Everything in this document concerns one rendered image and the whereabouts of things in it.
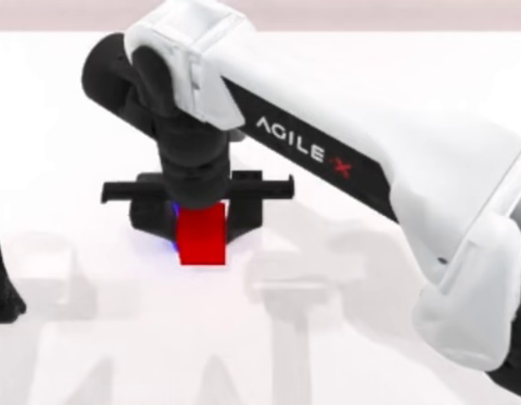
white table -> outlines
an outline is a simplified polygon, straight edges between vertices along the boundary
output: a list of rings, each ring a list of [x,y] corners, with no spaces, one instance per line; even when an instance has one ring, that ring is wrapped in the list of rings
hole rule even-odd
[[[521,132],[521,35],[263,35],[334,85]],[[224,269],[179,267],[127,204],[99,205],[104,181],[158,168],[83,95],[102,36],[0,34],[0,231],[29,305],[0,327],[0,405],[520,403],[412,331],[423,278],[397,226],[253,141],[234,168],[292,173],[297,196]]]

red x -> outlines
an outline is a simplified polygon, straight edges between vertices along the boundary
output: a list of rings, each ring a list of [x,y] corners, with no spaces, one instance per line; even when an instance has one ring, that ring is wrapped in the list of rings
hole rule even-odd
[[[346,179],[351,177],[352,165],[350,163],[349,164],[344,163],[339,158],[332,159],[330,162],[333,162],[336,164],[335,170],[337,172],[340,172],[343,175],[343,177],[345,177]]]

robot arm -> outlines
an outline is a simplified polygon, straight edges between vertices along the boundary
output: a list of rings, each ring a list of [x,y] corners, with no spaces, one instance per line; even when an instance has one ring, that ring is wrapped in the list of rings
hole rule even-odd
[[[213,150],[221,134],[239,129],[397,222],[430,282],[416,329],[446,357],[500,373],[496,381],[521,395],[520,382],[502,379],[521,350],[513,343],[521,331],[520,136],[329,88],[322,75],[263,44],[243,14],[212,0],[168,1],[94,52],[116,54],[111,65],[122,81],[113,83],[123,85],[114,98],[98,97],[86,80],[91,62],[87,94],[153,138],[164,133],[161,120],[180,113],[206,130],[201,137],[213,135]],[[152,115],[126,113],[132,89]],[[228,187],[218,190],[210,203]]]

robotic arm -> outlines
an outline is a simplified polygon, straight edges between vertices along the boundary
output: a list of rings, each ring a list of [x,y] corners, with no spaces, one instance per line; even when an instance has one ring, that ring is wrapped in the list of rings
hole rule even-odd
[[[168,1],[106,37],[86,62],[83,87],[157,142],[163,168],[107,184],[104,201],[132,200],[133,226],[177,240],[183,263],[203,262],[184,258],[186,228],[206,232],[214,219],[212,229],[224,229],[221,200],[230,206],[225,240],[212,235],[218,251],[261,226],[263,199],[293,196],[292,177],[231,174],[229,143],[245,134],[397,222],[429,281],[414,314],[418,332],[521,396],[520,136],[327,88],[215,0]]]

glossy white surface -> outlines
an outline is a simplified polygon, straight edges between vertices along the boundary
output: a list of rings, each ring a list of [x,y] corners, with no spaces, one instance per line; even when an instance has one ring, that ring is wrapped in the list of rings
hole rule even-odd
[[[0,404],[519,403],[412,331],[424,280],[396,226],[260,145],[236,145],[235,168],[293,173],[297,197],[267,203],[224,269],[178,267],[126,204],[100,206],[104,181],[158,168],[148,139],[82,93],[102,35],[0,34],[0,230],[29,305],[0,327]],[[333,85],[521,132],[521,35],[266,41]]]

